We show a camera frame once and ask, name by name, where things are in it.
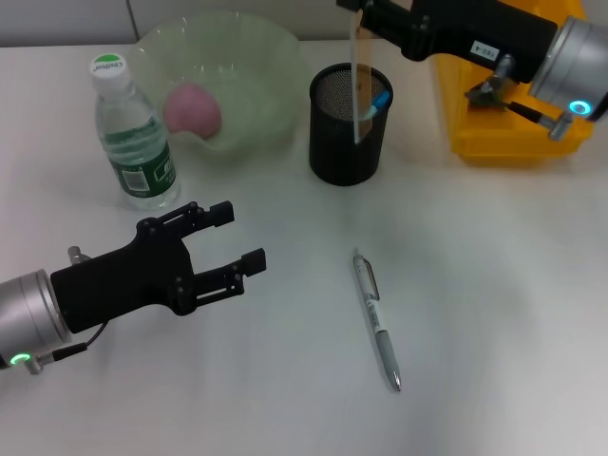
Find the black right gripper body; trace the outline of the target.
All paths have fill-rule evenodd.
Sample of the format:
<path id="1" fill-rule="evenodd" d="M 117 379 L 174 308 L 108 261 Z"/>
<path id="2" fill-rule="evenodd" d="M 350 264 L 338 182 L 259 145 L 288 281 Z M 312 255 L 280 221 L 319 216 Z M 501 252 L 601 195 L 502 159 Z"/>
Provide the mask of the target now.
<path id="1" fill-rule="evenodd" d="M 421 62 L 449 54 L 494 70 L 509 55 L 517 83 L 532 81 L 558 31 L 556 23 L 501 1 L 414 1 L 409 12 L 404 57 Z"/>

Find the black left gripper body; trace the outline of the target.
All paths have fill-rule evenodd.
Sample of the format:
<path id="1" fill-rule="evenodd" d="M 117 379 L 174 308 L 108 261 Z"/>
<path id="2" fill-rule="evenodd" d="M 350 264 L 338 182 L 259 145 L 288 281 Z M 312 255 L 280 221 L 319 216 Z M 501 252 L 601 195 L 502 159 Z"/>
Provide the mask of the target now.
<path id="1" fill-rule="evenodd" d="M 194 219 L 147 218 L 124 247 L 50 275 L 62 318 L 80 333 L 151 305 L 179 313 L 178 288 L 194 276 L 182 239 L 196 231 Z"/>

